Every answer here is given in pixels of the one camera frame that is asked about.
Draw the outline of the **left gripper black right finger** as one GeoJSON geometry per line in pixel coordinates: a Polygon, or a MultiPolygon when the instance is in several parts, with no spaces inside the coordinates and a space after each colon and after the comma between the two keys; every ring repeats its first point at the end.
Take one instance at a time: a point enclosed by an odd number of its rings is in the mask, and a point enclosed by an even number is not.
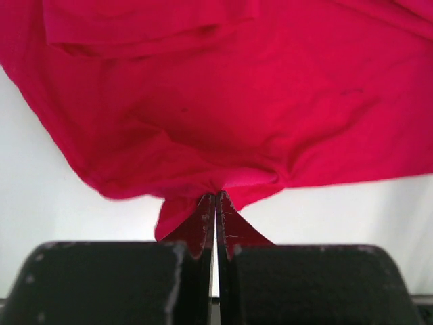
{"type": "Polygon", "coordinates": [[[423,324],[392,257],[362,244],[276,245],[216,198],[223,324],[423,324]]]}

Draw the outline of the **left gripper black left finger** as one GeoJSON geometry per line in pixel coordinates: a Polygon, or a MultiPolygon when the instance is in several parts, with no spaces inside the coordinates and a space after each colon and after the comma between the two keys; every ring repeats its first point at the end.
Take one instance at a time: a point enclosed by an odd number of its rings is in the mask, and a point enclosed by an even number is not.
{"type": "Polygon", "coordinates": [[[2,324],[209,324],[216,198],[159,242],[46,242],[25,260],[2,324]]]}

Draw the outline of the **crimson red t shirt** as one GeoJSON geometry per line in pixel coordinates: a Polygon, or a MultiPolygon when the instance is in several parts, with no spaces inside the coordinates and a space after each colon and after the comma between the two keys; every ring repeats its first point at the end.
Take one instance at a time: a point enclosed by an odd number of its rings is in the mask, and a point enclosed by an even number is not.
{"type": "Polygon", "coordinates": [[[162,198],[432,172],[431,1],[2,1],[1,65],[76,174],[162,198]]]}

